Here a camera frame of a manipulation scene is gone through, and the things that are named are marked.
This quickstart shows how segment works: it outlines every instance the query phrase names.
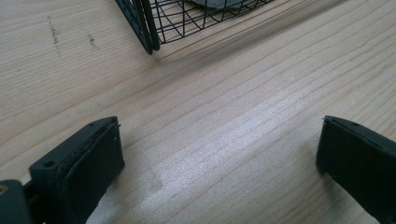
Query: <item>wood grain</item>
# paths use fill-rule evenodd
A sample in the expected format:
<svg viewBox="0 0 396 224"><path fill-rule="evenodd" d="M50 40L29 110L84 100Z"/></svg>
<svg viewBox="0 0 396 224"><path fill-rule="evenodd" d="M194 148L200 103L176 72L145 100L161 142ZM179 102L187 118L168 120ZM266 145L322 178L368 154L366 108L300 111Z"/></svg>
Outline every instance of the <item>wood grain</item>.
<svg viewBox="0 0 396 224"><path fill-rule="evenodd" d="M375 223L315 166L322 119L396 140L396 2L278 0L148 56L114 1L0 1L0 179L117 115L89 223Z"/></svg>

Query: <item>wire mesh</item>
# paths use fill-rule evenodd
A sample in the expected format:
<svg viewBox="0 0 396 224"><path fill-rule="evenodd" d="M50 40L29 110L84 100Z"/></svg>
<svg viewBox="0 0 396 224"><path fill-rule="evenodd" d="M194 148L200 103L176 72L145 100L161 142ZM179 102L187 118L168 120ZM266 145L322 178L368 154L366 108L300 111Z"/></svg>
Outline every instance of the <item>wire mesh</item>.
<svg viewBox="0 0 396 224"><path fill-rule="evenodd" d="M275 0L220 1L222 0L116 0L148 54L158 50L162 44L247 14Z"/></svg>

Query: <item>dark mark on wood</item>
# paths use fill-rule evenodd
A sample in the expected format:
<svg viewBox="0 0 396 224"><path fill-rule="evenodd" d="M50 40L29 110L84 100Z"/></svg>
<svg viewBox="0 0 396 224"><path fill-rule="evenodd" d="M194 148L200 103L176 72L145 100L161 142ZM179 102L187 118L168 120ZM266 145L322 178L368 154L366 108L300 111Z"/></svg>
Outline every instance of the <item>dark mark on wood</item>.
<svg viewBox="0 0 396 224"><path fill-rule="evenodd" d="M55 45L56 52L58 53L59 57L61 57L61 53L60 53L59 47L58 47L58 43L59 43L59 40L58 40L59 31L57 31L57 30L55 29L55 27L52 25L52 22L50 22L50 21L49 21L49 29L50 29L50 32L51 32L51 34L52 34L53 44Z"/></svg>
<svg viewBox="0 0 396 224"><path fill-rule="evenodd" d="M96 45L95 45L95 39L94 39L91 35L88 35L88 38L90 39L90 44L91 44L92 49L93 49L93 50L99 49L99 48L96 47Z"/></svg>

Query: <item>wooden table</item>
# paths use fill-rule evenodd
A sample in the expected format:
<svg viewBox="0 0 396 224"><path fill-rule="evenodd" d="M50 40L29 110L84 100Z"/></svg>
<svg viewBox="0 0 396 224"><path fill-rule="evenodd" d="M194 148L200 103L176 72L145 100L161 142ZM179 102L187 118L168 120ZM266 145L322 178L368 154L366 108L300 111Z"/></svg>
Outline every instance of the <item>wooden table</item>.
<svg viewBox="0 0 396 224"><path fill-rule="evenodd" d="M117 115L89 223L375 223L315 161L325 115L396 139L395 34L394 0L278 0L148 56L114 1L3 0L0 179Z"/></svg>

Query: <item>wire basket frame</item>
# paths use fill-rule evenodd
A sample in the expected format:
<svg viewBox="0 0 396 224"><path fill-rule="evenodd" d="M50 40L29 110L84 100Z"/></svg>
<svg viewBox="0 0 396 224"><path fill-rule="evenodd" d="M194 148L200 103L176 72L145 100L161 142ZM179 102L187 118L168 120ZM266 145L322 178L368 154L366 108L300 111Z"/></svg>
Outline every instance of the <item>wire basket frame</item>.
<svg viewBox="0 0 396 224"><path fill-rule="evenodd" d="M193 35L222 21L242 16L275 0L224 0L212 7L210 0L116 0L148 54L160 45Z"/></svg>

